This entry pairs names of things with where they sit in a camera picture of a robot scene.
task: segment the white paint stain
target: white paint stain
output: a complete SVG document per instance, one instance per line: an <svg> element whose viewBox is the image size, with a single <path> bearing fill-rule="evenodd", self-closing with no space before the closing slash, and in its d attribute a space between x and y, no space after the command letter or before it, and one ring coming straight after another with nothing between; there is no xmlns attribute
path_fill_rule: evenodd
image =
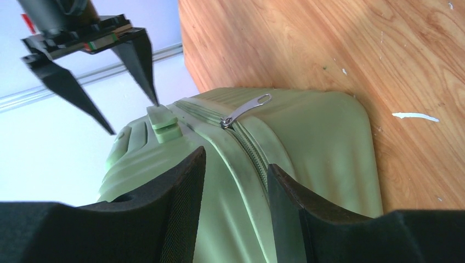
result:
<svg viewBox="0 0 465 263"><path fill-rule="evenodd" d="M393 116L398 117L398 118L423 118L427 119L433 122L439 122L439 119L436 119L434 117L428 116L423 113L416 113L416 112L397 112L397 113L392 113Z"/></svg>

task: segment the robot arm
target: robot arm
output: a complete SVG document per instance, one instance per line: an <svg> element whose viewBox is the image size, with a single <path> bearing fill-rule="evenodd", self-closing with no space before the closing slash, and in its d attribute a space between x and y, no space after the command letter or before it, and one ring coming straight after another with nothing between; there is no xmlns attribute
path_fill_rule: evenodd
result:
<svg viewBox="0 0 465 263"><path fill-rule="evenodd" d="M53 60L83 51L90 55L111 49L149 99L158 106L155 92L152 46L145 28L133 27L121 15L99 16L91 0L18 0L31 31L22 39L30 55L23 62L56 95L91 115L115 134L72 73Z"/></svg>

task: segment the zipper pull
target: zipper pull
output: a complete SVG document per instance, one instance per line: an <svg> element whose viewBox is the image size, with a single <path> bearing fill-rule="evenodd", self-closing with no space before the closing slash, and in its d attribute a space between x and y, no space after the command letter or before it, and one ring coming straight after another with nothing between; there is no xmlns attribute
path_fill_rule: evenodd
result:
<svg viewBox="0 0 465 263"><path fill-rule="evenodd" d="M267 100L265 100L264 102L259 102L259 100L262 100L264 98L268 97ZM242 114L246 113L247 111L255 108L255 107L258 107L258 106L262 106L262 105L265 105L267 103L269 103L271 101L272 97L271 97L271 94L264 94L260 97L257 97L249 102L246 102L245 104L243 104L242 106L240 106L239 108L237 108L235 111L233 111L229 116L227 116L226 118L221 118L221 128L223 129L226 129L228 128L229 126L231 126L232 123L234 123L234 121L239 118L239 116L241 116Z"/></svg>

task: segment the wooden table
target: wooden table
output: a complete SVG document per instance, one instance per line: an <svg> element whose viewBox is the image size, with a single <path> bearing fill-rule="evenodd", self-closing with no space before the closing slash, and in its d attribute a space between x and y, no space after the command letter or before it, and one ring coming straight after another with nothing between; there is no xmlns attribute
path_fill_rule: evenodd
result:
<svg viewBox="0 0 465 263"><path fill-rule="evenodd" d="M370 115L385 211L465 208L464 1L179 0L179 11L201 92L353 94Z"/></svg>

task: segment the light green luggage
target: light green luggage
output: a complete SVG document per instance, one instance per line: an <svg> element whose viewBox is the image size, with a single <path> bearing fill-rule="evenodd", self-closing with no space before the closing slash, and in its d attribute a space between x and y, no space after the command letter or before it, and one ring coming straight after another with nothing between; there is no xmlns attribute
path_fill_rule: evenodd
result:
<svg viewBox="0 0 465 263"><path fill-rule="evenodd" d="M141 186L203 146L194 262L276 262L270 163L343 208L383 213L368 116L349 95L221 88L147 112L117 135L99 200Z"/></svg>

